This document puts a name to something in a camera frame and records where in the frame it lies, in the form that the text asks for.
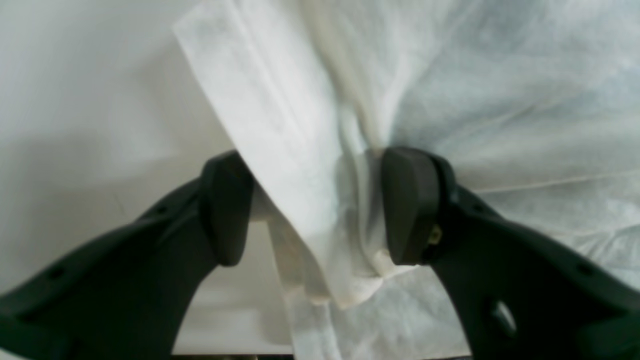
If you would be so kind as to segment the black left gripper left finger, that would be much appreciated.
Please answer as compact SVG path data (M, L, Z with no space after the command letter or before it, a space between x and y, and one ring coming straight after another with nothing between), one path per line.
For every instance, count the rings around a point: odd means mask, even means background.
M135 221L1 296L1 348L30 360L169 360L201 282L242 259L254 177L236 151Z

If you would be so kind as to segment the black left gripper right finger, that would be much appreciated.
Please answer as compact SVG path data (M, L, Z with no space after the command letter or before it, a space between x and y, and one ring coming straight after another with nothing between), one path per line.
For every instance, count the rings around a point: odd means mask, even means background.
M434 271L475 360L639 358L639 292L502 217L445 158L387 148L381 191L391 260Z

